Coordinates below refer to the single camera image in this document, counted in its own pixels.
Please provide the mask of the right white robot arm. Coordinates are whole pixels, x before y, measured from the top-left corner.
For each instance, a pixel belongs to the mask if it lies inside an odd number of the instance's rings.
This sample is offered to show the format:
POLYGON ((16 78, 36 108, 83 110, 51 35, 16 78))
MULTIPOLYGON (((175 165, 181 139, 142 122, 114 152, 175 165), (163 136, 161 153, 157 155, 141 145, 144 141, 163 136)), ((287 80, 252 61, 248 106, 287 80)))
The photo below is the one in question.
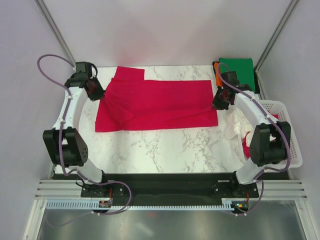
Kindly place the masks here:
POLYGON ((266 170, 286 172, 289 169, 291 125, 271 115, 255 99, 252 91, 219 86, 212 105, 216 110, 228 110, 230 105, 236 106, 254 127, 249 146, 250 157, 235 172, 236 180, 229 184, 233 196, 242 196, 247 191, 247 185, 255 182, 266 170))

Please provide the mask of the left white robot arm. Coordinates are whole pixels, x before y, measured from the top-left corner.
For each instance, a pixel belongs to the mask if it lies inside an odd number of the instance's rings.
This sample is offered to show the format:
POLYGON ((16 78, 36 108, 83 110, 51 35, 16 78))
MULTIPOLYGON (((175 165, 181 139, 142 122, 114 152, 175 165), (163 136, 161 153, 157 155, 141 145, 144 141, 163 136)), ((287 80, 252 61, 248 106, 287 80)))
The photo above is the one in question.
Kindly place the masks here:
POLYGON ((92 191, 99 197, 106 196, 110 185, 103 180, 103 171, 89 159, 89 148, 79 133, 79 123, 84 104, 87 99, 100 100, 105 91, 97 77, 82 79, 70 78, 67 87, 52 78, 50 82, 64 88, 64 102, 59 116, 52 129, 45 130, 42 138, 52 163, 60 166, 64 176, 76 174, 87 184, 92 185, 92 191))

